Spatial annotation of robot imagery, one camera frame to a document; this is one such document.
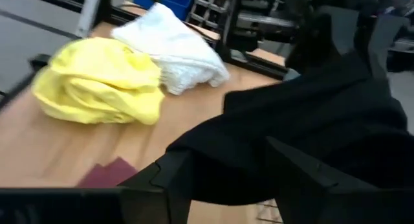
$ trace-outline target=maroon cloth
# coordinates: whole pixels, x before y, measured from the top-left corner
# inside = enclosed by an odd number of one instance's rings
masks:
[[[78,188],[112,188],[135,175],[137,170],[121,158],[107,166],[95,165],[79,182]]]

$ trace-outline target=blue bin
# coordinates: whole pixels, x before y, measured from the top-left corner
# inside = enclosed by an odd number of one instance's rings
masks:
[[[192,0],[161,0],[161,3],[170,8],[179,19],[185,20],[188,10],[191,7],[191,1]],[[134,0],[134,3],[145,9],[149,9],[154,4],[152,0]]]

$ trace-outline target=black fabric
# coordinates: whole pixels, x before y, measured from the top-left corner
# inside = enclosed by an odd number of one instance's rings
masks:
[[[273,198],[261,170],[266,136],[375,186],[414,186],[414,138],[388,82],[372,79],[356,53],[310,71],[228,93],[222,115],[168,147],[196,152],[194,199],[244,205]]]

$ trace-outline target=wooden table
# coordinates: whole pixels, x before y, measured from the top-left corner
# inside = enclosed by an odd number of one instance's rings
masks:
[[[101,23],[92,36],[109,37],[112,28]],[[264,57],[271,54],[257,53]],[[273,54],[268,58],[283,63]],[[154,126],[138,122],[86,125],[56,120],[43,114],[29,88],[26,89],[0,113],[0,186],[71,187],[96,163],[105,165],[117,157],[143,169],[184,132],[219,115],[225,93],[275,82],[233,65],[227,68],[231,79],[220,87],[201,84],[181,96],[166,93],[160,120]],[[255,223],[255,216],[253,206],[193,202],[189,223]]]

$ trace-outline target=white cloth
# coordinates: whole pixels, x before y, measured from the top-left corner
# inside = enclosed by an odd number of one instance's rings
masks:
[[[113,29],[112,37],[148,53],[162,69],[161,82],[174,95],[198,83],[217,87],[230,77],[219,55],[162,4]]]

